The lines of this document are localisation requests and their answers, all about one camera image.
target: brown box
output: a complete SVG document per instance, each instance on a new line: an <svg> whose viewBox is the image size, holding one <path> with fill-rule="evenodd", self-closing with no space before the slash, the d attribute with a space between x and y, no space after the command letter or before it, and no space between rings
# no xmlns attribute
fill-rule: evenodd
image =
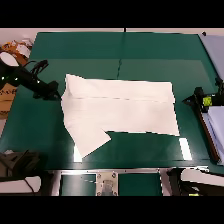
<svg viewBox="0 0 224 224"><path fill-rule="evenodd" d="M8 83L0 90L0 119L8 117L15 95L16 87Z"/></svg>

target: gray cloth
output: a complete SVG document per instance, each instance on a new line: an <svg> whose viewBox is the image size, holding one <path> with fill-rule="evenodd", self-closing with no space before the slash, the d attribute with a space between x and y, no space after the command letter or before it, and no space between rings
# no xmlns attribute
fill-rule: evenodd
<svg viewBox="0 0 224 224"><path fill-rule="evenodd" d="M214 67L224 80L224 36L199 35Z"/></svg>

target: metal bracket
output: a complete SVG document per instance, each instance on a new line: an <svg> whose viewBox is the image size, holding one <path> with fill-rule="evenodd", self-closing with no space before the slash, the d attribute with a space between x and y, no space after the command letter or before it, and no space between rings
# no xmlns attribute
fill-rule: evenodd
<svg viewBox="0 0 224 224"><path fill-rule="evenodd" d="M118 173L102 172L96 175L96 196L118 196Z"/></svg>

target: white cloth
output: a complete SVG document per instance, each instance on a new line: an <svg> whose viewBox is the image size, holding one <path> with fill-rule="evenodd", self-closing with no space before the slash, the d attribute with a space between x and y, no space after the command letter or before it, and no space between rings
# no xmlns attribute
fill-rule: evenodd
<svg viewBox="0 0 224 224"><path fill-rule="evenodd" d="M105 132L179 136L169 82L83 79L66 76L64 124L83 157L111 138Z"/></svg>

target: cardboard box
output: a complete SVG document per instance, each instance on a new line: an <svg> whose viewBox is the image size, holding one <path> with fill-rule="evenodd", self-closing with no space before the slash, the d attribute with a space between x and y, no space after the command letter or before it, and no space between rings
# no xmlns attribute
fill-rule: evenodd
<svg viewBox="0 0 224 224"><path fill-rule="evenodd" d="M16 87L8 83L0 90L0 119L8 117L15 95Z"/></svg>

